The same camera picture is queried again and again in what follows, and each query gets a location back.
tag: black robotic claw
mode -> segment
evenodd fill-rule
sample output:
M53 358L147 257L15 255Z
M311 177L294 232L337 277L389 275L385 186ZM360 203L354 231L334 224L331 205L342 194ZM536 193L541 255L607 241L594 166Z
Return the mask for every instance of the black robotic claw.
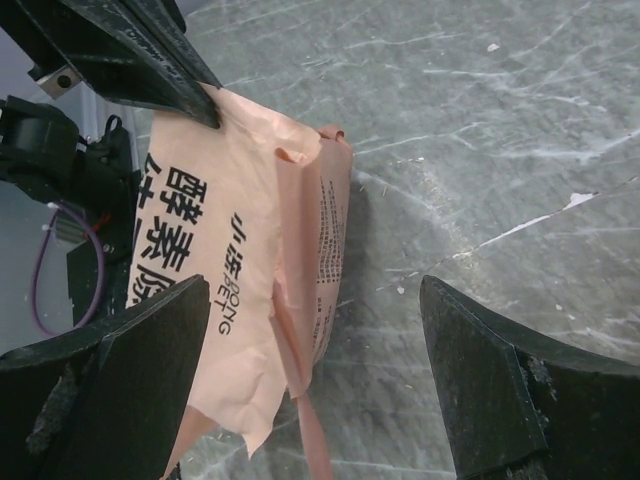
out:
M174 0L8 0L0 26L56 97L80 80L115 103L184 113L220 126L200 83L221 87L184 36Z

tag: gray marble tabletop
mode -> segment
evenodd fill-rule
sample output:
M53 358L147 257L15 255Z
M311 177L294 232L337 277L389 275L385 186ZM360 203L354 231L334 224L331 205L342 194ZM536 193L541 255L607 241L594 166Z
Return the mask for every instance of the gray marble tabletop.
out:
M454 479L418 309L424 274L554 338L640 362L640 9L625 0L212 0L189 38L234 91L356 149L331 346L312 388L337 479ZM148 116L139 112L140 138ZM247 460L186 479L306 479L284 405Z

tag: cable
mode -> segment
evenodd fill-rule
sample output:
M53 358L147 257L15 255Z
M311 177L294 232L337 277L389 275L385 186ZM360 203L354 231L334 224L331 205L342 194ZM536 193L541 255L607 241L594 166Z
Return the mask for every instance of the cable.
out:
M95 315L96 311L98 310L98 306L100 304L100 299L102 298L106 272L105 272L105 259L104 259L104 252L102 250L102 245L100 244L100 240L98 239L98 236L93 231L91 226L87 223L87 221L84 218L82 218L80 215L78 215L75 211L73 211L73 209L67 207L63 203L52 202L48 204L48 207L55 210L55 212L51 216L51 221L49 222L49 225L43 227L43 228L46 228L47 233L45 234L44 241L42 242L42 247L40 248L40 253L38 254L38 258L36 260L33 276L31 277L30 306L31 306L31 315L33 317L34 324L36 325L36 327L38 327L38 330L48 335L49 337L55 337L59 334L56 332L53 332L47 326L45 326L44 323L42 323L40 316L38 315L37 299L38 299L38 278L40 277L40 269L42 268L42 261L47 251L47 246L49 245L49 241L51 240L51 232L53 230L53 227L56 223L56 219L58 218L60 211L66 213L74 221L78 222L78 224L84 229L89 239L91 240L91 243L93 243L93 246L96 250L96 258L98 260L98 280L96 282L96 288L93 294L93 299L91 300L91 304L89 305L89 308L87 309L82 319L80 319L80 321L71 330L75 330L77 328L81 328L85 326L89 322L89 320L91 320L91 318Z

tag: marble surface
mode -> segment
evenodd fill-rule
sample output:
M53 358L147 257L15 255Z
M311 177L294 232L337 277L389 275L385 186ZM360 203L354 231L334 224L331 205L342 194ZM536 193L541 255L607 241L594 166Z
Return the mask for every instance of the marble surface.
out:
M640 14L622 0L215 0L189 37L222 83L354 145L347 260L313 399L337 479L449 480L423 274L640 363ZM149 118L138 112L141 141ZM295 412L214 432L186 479L306 479Z

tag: paper bag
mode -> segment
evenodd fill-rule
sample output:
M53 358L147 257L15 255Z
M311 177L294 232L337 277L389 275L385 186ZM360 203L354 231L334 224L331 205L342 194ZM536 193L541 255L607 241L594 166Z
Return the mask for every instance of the paper bag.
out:
M129 284L130 305L193 274L210 284L209 326L172 461L216 423L242 435L251 455L288 388L313 476L328 479L307 390L335 314L352 150L335 127L318 132L206 88L219 130L155 114Z

